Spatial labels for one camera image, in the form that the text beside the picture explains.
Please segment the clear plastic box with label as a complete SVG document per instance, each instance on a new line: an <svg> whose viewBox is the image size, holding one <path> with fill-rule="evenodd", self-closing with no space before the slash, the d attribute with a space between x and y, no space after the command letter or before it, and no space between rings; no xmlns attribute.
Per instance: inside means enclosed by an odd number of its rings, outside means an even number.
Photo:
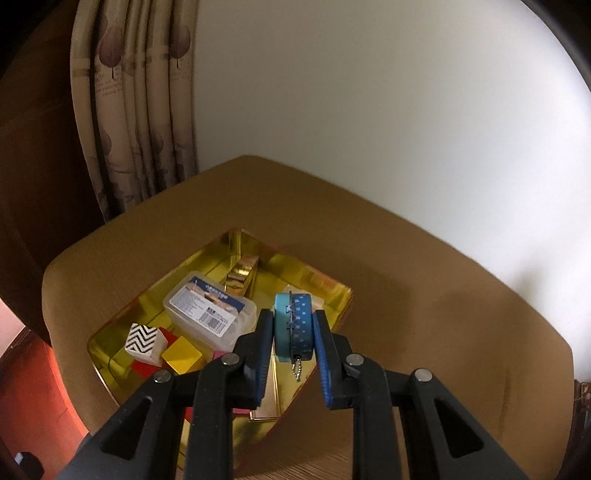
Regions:
<svg viewBox="0 0 591 480"><path fill-rule="evenodd" d="M256 330L256 304L197 271L166 295L163 307L176 327L214 351L231 352L240 336Z"/></svg>

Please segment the red rectangular box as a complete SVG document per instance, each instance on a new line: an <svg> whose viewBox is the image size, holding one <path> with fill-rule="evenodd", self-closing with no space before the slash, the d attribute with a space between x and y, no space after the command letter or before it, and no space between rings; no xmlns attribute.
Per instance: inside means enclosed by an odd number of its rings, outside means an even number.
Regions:
<svg viewBox="0 0 591 480"><path fill-rule="evenodd" d="M176 340L178 339L177 335L175 335L173 332L169 330L166 330L165 328L160 327L159 330L169 345L176 342ZM155 372L159 370L159 367L157 366L140 362L138 360L133 360L130 368L132 372L134 372L144 380L148 379L151 375L153 375Z"/></svg>

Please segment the magenta rectangular box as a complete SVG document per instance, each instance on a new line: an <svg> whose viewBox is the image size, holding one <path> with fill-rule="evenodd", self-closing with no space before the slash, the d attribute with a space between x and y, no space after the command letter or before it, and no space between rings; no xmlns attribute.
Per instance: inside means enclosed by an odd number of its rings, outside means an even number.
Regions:
<svg viewBox="0 0 591 480"><path fill-rule="evenodd" d="M222 350L214 350L212 354L211 363L215 363L218 358L223 357L224 355L228 354L227 351ZM222 394L224 393L224 377L221 376L221 368L217 368L215 370L216 376L213 374L207 374L205 379L209 380L208 385L214 388L214 391L218 393L218 397L222 400ZM193 420L194 415L194 402L191 402L190 406L185 409L184 413L184 420L190 424ZM249 418L250 411L249 409L240 409L240 408L233 408L232 409L232 417L233 418Z"/></svg>

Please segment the long champagne gold box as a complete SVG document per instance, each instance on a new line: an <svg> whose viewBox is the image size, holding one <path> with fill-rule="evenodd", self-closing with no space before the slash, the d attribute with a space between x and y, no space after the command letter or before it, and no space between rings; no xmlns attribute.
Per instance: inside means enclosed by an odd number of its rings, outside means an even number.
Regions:
<svg viewBox="0 0 591 480"><path fill-rule="evenodd" d="M271 361L267 372L266 391L259 408L249 412L249 420L253 422L276 421L280 418L280 395L277 384L276 362Z"/></svg>

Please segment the yellow cube box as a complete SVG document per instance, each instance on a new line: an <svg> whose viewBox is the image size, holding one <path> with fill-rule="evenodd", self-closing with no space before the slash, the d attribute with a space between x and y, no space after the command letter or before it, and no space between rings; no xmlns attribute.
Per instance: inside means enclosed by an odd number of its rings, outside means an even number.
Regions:
<svg viewBox="0 0 591 480"><path fill-rule="evenodd" d="M178 337L161 354L164 363L176 374L184 375L204 369L204 355L184 337Z"/></svg>

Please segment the red gold toffee tin box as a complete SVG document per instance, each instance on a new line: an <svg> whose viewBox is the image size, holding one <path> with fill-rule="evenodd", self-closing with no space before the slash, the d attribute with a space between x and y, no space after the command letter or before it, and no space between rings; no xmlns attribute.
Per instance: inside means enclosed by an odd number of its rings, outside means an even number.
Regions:
<svg viewBox="0 0 591 480"><path fill-rule="evenodd" d="M132 368L133 359L124 351L124 343L132 323L161 327L171 334L183 336L211 361L213 350L201 346L189 334L173 325L164 309L164 298L190 272L204 274L212 281L221 283L228 272L245 255L259 257L259 265L253 275L246 297L256 304L256 314L263 308L273 309L274 297L283 291L308 292L324 301L322 309L332 331L338 331L353 304L353 290L299 258L283 253L273 246L256 239L245 230L230 229L200 250L193 253L160 280L152 284L138 297L123 307L110 321L97 330L87 342L87 350L94 369L105 389L118 404L123 404L151 374L138 373ZM270 362L269 382L273 385L279 415L290 409L290 404L300 395L308 377L315 370L315 357L305 362L301 381L297 382L290 363L276 360ZM270 396L267 387L266 401ZM233 419L233 466L238 471L247 458L259 447L259 443L274 429L280 416L260 419L250 415Z"/></svg>

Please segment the white chevron cube box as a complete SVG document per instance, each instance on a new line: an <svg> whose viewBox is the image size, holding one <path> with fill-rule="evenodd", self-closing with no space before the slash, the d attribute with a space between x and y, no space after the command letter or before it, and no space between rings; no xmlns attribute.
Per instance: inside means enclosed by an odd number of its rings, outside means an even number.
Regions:
<svg viewBox="0 0 591 480"><path fill-rule="evenodd" d="M167 349L168 341L163 333L155 327L132 323L124 350L133 359L155 367L161 367L162 353Z"/></svg>

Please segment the small gold box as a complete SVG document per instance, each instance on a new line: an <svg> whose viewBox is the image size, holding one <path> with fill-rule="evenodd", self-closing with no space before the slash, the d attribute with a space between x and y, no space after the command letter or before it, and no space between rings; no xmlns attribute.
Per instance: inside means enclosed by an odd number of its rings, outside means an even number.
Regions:
<svg viewBox="0 0 591 480"><path fill-rule="evenodd" d="M223 286L226 293L246 296L256 278L259 256L243 255L226 275Z"/></svg>

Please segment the beige patterned curtain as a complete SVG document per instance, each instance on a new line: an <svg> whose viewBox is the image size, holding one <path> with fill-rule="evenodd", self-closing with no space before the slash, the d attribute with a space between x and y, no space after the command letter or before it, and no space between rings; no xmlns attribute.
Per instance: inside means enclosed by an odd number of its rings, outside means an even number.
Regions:
<svg viewBox="0 0 591 480"><path fill-rule="evenodd" d="M105 220L199 171L193 121L195 1L81 1L70 83Z"/></svg>

